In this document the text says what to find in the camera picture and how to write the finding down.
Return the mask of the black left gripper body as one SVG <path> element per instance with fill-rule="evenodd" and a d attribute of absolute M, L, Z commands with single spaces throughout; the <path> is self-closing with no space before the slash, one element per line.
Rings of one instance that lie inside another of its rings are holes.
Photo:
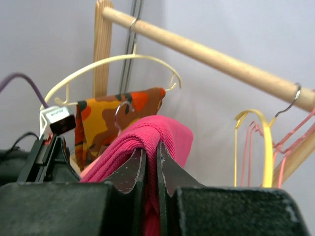
<path fill-rule="evenodd" d="M 70 152 L 63 136 L 36 139 L 31 150 L 17 143 L 0 151 L 0 184 L 13 182 L 78 182 L 79 175 L 71 167 Z"/>

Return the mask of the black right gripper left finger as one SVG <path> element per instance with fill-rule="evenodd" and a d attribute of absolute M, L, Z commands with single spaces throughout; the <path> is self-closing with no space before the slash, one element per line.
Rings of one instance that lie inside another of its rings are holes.
<path fill-rule="evenodd" d="M 142 236 L 146 152 L 96 183 L 10 183 L 0 189 L 3 236 Z"/>

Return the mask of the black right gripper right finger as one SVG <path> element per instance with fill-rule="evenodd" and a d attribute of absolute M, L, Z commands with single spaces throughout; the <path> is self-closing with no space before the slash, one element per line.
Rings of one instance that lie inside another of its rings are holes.
<path fill-rule="evenodd" d="M 163 236 L 308 236 L 295 201 L 275 188 L 207 187 L 157 148 Z"/>

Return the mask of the magenta pink trousers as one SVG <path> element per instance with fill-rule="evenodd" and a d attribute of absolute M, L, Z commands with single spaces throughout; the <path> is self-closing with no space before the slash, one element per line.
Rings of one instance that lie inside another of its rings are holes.
<path fill-rule="evenodd" d="M 119 135 L 81 176 L 81 182 L 100 182 L 121 167 L 135 149 L 145 150 L 148 163 L 145 205 L 145 234 L 147 236 L 161 234 L 156 161 L 159 142 L 164 142 L 172 158 L 184 167 L 191 151 L 193 132 L 187 126 L 169 117 L 155 115 L 141 118 Z"/>

